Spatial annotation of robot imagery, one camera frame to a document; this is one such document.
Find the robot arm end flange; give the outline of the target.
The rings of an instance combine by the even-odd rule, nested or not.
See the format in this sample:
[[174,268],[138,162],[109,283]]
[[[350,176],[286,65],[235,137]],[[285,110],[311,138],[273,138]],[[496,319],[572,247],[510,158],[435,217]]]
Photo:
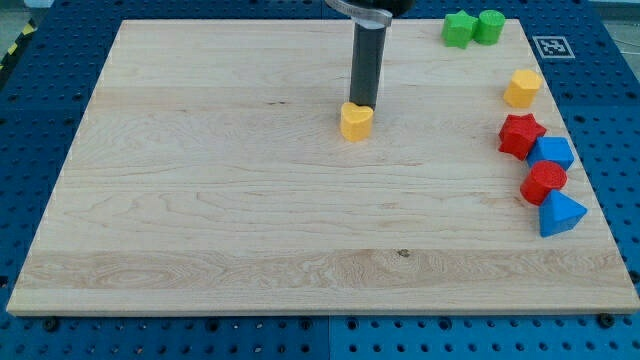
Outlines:
[[411,10],[415,0],[325,0],[327,6],[354,20],[390,27],[392,20]]

